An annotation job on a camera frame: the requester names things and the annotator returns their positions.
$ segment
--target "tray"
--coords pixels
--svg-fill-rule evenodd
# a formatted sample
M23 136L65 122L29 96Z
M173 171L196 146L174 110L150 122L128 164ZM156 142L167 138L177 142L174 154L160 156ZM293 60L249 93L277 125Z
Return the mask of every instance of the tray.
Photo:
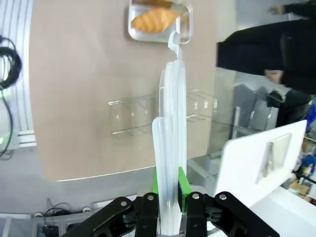
M174 3L171 7L172 10L181 12L176 21L168 27L165 31L158 34L146 34L136 31L131 26L132 20L142 13L148 11L154 7L161 7L161 4L152 1L152 4L144 0L131 0L128 10L128 33L134 40L148 41L148 42L165 42L169 40L169 36L172 31L176 31L180 34L180 43L188 43L193 34L193 17L192 8L190 5L184 5L180 3Z

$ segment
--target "black sleeve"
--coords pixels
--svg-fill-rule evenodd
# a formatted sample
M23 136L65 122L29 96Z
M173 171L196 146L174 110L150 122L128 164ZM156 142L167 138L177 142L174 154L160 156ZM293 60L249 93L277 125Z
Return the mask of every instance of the black sleeve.
M309 95L316 95L316 77L283 72L281 84Z
M316 20L316 5L308 3L297 3L284 5L285 13L294 13L300 16Z

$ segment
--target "blue object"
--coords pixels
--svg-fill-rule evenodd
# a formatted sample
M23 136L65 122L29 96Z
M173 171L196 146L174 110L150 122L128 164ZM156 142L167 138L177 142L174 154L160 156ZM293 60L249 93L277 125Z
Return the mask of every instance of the blue object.
M308 155L308 156L306 156L306 157L304 157L302 159L302 164L305 167L308 167L308 166L310 166L312 164L313 166L312 166L312 169L311 169L311 173L314 173L315 165L316 165L316 157Z
M312 123L316 119L316 105L313 103L310 111L306 115L305 119L307 120L306 131L311 128Z

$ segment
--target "black jacket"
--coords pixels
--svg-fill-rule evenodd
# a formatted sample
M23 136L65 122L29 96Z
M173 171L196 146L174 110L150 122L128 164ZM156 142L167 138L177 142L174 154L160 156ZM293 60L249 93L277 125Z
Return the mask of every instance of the black jacket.
M281 39L285 64L281 83L304 93L316 94L316 5L300 3L284 8L286 13L292 12L307 20L302 20L300 27L284 33L284 39Z

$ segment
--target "hand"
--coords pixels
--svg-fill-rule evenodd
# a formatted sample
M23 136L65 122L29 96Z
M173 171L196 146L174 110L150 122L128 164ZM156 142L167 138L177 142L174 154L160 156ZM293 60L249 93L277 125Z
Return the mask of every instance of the hand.
M265 70L265 75L269 79L269 81L272 81L276 84L281 84L283 71L281 71L281 70Z
M269 12L272 15L283 15L285 14L285 9L283 5L276 5L274 7L269 8Z

